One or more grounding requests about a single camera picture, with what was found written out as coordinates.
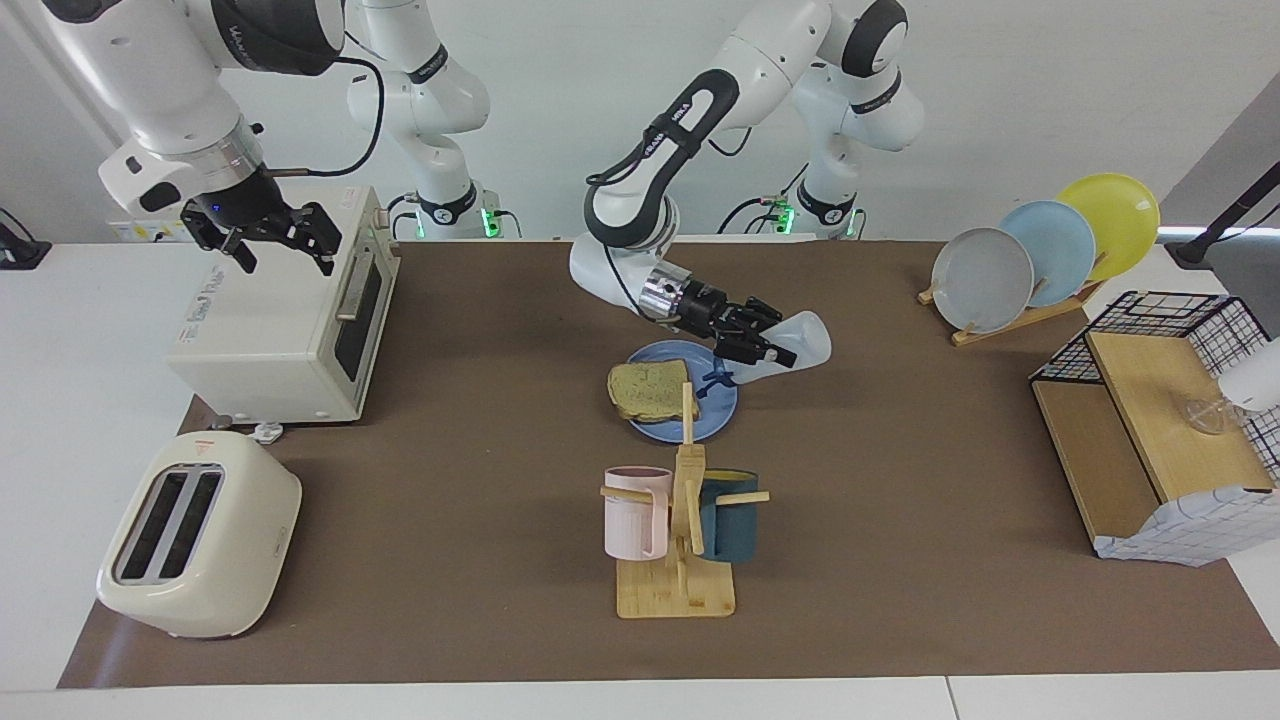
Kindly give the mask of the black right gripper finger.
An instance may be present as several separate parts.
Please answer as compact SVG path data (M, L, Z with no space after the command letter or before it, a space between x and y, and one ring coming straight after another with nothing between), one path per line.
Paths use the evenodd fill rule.
M232 258L236 264L247 274L252 274L257 265L257 259L252 250L243 245L237 231L224 232L204 211L182 211L180 220L184 228L195 240L196 245L205 251L218 251Z
M320 202L306 202L287 213L283 243L308 255L325 277L334 270L340 241L340 231Z

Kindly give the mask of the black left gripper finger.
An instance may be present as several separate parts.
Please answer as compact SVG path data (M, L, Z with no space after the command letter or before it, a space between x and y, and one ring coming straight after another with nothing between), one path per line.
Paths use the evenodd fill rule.
M730 324L741 332L763 333L778 325L785 315L755 296L745 304L730 304Z
M777 345L768 331L750 329L721 329L713 333L716 340L714 355L723 360L742 365L756 365L758 363L773 363L787 369L795 368L797 355L781 345Z

